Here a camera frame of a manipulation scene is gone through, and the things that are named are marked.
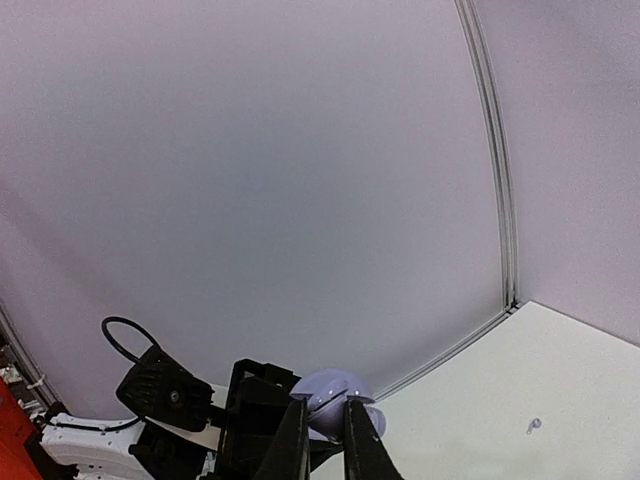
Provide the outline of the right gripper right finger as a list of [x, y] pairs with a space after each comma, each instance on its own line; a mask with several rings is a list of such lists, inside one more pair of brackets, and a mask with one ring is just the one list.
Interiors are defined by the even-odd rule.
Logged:
[[365, 405], [355, 397], [344, 407], [344, 475], [349, 480], [402, 480], [374, 428]]

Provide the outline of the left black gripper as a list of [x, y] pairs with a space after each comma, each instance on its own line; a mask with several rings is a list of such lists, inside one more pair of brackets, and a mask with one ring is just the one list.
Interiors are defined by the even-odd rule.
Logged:
[[[226, 419], [216, 454], [216, 479], [252, 479], [271, 445], [300, 377], [290, 370], [250, 359], [234, 364]], [[341, 453], [339, 443], [311, 440], [310, 475]]]

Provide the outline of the white earbud pair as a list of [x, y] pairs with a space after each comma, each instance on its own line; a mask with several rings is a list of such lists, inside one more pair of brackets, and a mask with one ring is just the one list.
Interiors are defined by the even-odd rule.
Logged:
[[540, 418], [534, 418], [529, 423], [526, 434], [531, 435], [534, 430], [539, 429], [542, 426], [542, 420]]

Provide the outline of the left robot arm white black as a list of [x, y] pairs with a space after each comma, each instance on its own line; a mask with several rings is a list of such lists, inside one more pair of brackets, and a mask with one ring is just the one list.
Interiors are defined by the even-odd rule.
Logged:
[[272, 364], [237, 361], [200, 432], [154, 419], [81, 419], [54, 405], [26, 447], [46, 479], [252, 479], [298, 379]]

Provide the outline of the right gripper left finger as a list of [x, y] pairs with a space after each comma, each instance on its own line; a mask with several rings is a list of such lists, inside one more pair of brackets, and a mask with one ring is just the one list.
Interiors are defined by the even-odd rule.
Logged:
[[287, 407], [253, 480], [307, 480], [310, 478], [310, 445], [306, 400]]

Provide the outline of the purple earbud charging case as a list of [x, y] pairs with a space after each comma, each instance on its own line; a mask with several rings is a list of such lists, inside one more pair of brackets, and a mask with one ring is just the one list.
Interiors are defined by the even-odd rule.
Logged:
[[376, 401], [371, 388], [352, 372], [336, 368], [316, 371], [301, 378], [293, 386], [290, 396], [307, 403], [311, 440], [334, 443], [341, 441], [344, 432], [344, 407], [351, 398], [364, 404], [380, 437], [386, 432], [385, 415], [375, 407]]

